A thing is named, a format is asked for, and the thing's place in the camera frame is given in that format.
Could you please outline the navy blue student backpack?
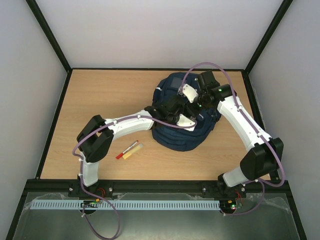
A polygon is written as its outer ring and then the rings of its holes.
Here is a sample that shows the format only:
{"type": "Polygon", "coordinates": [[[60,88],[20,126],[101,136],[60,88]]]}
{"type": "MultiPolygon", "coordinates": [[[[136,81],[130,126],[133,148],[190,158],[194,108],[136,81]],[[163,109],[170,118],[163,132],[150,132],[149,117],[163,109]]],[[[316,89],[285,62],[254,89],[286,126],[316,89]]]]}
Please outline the navy blue student backpack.
{"type": "Polygon", "coordinates": [[[184,72],[174,72],[161,80],[153,92],[152,105],[146,108],[161,121],[151,128],[153,139],[179,152],[198,147],[222,116],[215,108],[193,106],[188,97],[178,94],[184,76],[184,72]]]}

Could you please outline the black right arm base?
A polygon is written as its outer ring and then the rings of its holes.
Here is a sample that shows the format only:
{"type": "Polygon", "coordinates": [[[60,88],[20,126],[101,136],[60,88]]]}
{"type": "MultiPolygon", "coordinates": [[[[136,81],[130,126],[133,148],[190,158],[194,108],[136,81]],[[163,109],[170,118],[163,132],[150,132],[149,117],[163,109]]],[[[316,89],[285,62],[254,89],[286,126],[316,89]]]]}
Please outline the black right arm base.
{"type": "Polygon", "coordinates": [[[238,184],[229,187],[223,179],[223,174],[217,180],[206,180],[201,182],[203,198],[212,198],[219,201],[219,208],[222,214],[232,215],[243,207],[244,199],[247,197],[243,186],[238,184]]]}

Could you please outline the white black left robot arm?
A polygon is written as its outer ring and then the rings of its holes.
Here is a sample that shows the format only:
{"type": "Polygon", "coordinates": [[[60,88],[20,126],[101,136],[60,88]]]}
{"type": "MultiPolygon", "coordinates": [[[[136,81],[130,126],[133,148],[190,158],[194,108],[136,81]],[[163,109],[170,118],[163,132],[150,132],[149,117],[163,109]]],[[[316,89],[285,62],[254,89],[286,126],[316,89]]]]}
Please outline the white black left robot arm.
{"type": "Polygon", "coordinates": [[[196,122],[183,112],[185,103],[173,101],[173,110],[160,106],[147,106],[143,110],[118,118],[93,116],[77,136],[72,150],[79,157],[80,182],[90,187],[98,182],[99,162],[108,154],[113,141],[139,131],[148,131],[157,125],[193,131],[196,122]]]}

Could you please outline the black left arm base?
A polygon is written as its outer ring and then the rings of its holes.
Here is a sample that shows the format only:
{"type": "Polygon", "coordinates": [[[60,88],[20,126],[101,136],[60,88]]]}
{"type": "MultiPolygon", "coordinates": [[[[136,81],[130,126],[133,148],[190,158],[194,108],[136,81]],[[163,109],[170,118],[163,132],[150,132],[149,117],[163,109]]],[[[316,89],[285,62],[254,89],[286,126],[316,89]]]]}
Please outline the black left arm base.
{"type": "Polygon", "coordinates": [[[71,180],[69,183],[68,196],[76,197],[83,200],[80,205],[80,209],[86,211],[88,208],[107,208],[108,210],[114,210],[114,206],[111,203],[113,196],[114,183],[111,180],[98,180],[91,186],[85,186],[81,178],[77,180],[71,180]]]}

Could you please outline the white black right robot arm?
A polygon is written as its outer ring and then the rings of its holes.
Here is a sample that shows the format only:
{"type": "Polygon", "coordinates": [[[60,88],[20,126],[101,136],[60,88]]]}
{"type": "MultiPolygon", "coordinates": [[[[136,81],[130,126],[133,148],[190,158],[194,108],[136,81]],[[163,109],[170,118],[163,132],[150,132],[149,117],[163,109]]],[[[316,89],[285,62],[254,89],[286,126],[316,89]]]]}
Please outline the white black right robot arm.
{"type": "Polygon", "coordinates": [[[220,85],[211,71],[199,74],[196,81],[198,90],[183,83],[182,94],[196,110],[215,108],[228,120],[246,149],[239,166],[218,177],[218,191],[229,196],[240,184],[257,182],[277,170],[283,172],[282,140],[272,138],[256,123],[236,95],[232,83],[220,85]]]}

